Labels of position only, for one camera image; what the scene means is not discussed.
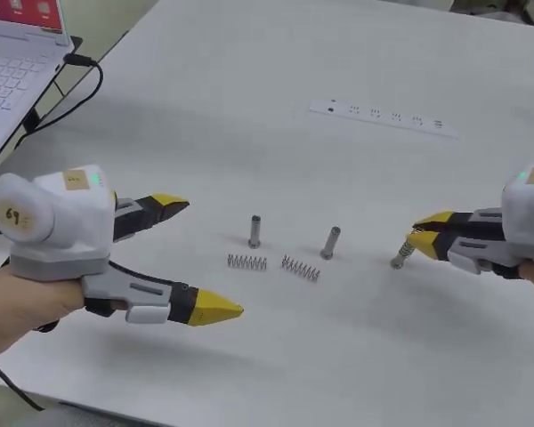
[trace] floor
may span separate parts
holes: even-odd
[[[61,0],[69,33],[81,36],[85,42],[80,53],[99,59],[118,39],[156,3],[157,0]],[[452,0],[386,0],[394,3],[413,4],[431,7],[439,10],[448,10]],[[534,13],[534,0],[530,11]],[[64,70],[58,78],[58,84],[63,92],[70,90],[81,78],[82,71]],[[38,106],[38,113],[43,115],[51,110],[61,100],[60,93],[53,88],[42,99]],[[45,406],[54,405],[54,402],[36,400]],[[11,391],[0,387],[0,427],[12,425],[13,420],[31,414],[29,409]]]

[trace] yellow fingertip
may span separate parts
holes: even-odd
[[[432,260],[439,260],[437,253],[435,253],[435,248],[433,247],[433,242],[437,236],[439,236],[439,233],[435,231],[422,231],[420,233],[408,234],[406,239],[425,256],[428,256]]]
[[[455,212],[453,211],[435,213],[427,218],[424,218],[423,220],[419,220],[414,224],[414,227],[417,227],[419,224],[423,224],[424,222],[447,222],[454,213]]]
[[[214,292],[200,289],[196,306],[188,320],[190,326],[204,326],[238,318],[243,307]]]
[[[150,196],[162,206],[171,205],[172,203],[189,203],[185,198],[170,196],[169,194],[157,193],[151,194]]]

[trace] laptop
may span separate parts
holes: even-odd
[[[60,0],[0,0],[0,150],[72,51]]]

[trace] laptop screen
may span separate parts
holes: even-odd
[[[0,0],[0,20],[62,30],[56,0]]]

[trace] laptop keyboard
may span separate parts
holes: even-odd
[[[47,56],[0,56],[0,109],[13,109],[49,60]]]

